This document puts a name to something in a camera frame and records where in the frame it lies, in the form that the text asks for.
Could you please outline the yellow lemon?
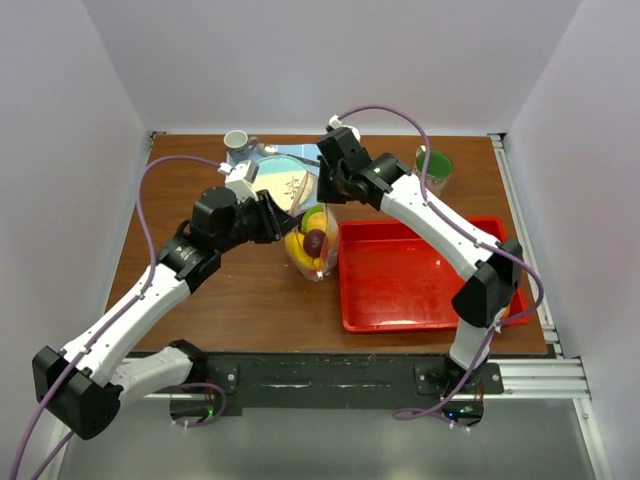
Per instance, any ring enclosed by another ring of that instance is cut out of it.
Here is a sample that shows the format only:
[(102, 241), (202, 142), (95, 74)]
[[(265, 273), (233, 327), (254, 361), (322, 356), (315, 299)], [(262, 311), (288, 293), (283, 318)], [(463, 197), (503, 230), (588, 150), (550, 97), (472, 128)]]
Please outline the yellow lemon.
[(293, 231), (286, 235), (284, 244), (290, 258), (304, 269), (314, 268), (314, 259), (310, 257), (304, 250), (305, 235), (300, 231)]

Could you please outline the yellow apple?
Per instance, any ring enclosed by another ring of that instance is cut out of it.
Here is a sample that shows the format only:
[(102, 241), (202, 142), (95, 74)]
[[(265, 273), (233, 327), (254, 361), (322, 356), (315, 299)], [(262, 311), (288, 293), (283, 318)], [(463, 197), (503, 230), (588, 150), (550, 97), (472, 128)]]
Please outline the yellow apple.
[(326, 212), (316, 212), (306, 222), (306, 232), (312, 230), (328, 231), (328, 216)]

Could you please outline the clear zip top bag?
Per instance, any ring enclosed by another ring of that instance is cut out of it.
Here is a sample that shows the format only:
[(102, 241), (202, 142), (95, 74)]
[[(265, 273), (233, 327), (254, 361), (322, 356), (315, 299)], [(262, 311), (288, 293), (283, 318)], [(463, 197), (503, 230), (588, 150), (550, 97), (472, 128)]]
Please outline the clear zip top bag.
[(297, 226), (284, 238), (287, 254), (308, 280), (324, 280), (338, 259), (339, 229), (329, 204), (316, 198), (317, 177), (306, 171), (287, 183), (288, 213)]

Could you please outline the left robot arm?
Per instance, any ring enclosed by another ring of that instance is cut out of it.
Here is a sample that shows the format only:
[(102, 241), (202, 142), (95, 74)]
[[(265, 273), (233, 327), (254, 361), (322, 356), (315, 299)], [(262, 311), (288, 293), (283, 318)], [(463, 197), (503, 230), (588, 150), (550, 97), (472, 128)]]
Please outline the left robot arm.
[(278, 241), (297, 224), (266, 190), (243, 200), (226, 187), (205, 190), (191, 218), (120, 301), (61, 350), (45, 346), (34, 356), (37, 400), (89, 440), (130, 400), (174, 385), (185, 392), (200, 390), (207, 380), (206, 358), (184, 340), (138, 368), (126, 369), (121, 362), (152, 326), (220, 268), (224, 253), (246, 242)]

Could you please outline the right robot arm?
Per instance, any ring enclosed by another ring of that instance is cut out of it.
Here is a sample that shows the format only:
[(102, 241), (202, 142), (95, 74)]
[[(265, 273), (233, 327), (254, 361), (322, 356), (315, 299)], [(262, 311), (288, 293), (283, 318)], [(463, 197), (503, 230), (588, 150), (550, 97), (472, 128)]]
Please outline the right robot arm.
[(459, 393), (481, 380), (480, 364), (490, 351), (489, 331), (511, 303), (522, 273), (522, 247), (482, 232), (439, 198), (389, 153), (373, 159), (350, 127), (327, 128), (317, 141), (321, 160), (317, 199), (357, 201), (382, 211), (433, 247), (463, 280), (452, 298), (459, 322), (447, 354), (445, 379)]

